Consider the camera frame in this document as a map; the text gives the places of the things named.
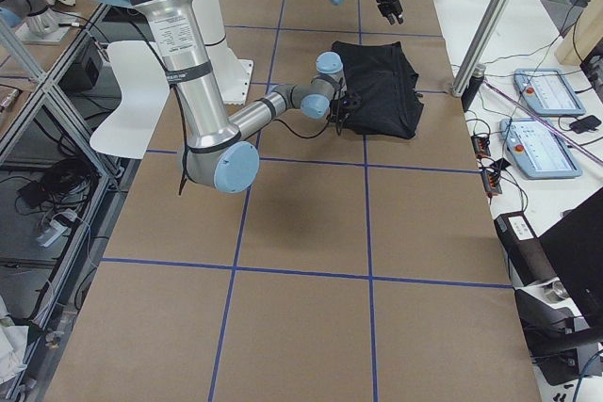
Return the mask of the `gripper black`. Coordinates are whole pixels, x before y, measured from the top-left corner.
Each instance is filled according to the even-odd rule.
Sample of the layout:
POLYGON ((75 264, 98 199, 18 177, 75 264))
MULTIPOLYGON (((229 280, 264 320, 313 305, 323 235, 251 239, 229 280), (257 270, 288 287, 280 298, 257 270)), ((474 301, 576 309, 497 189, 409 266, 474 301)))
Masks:
POLYGON ((376 0, 376 2, 380 13, 390 24, 403 23, 403 10, 399 0, 376 0))

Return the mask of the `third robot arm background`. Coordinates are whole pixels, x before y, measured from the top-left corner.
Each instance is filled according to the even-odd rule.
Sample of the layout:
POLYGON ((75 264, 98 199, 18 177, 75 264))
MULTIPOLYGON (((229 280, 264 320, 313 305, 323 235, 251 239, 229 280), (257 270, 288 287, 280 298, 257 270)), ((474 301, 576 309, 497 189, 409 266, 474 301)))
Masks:
POLYGON ((58 44, 68 31, 46 0, 1 0, 1 18, 29 44, 58 44))

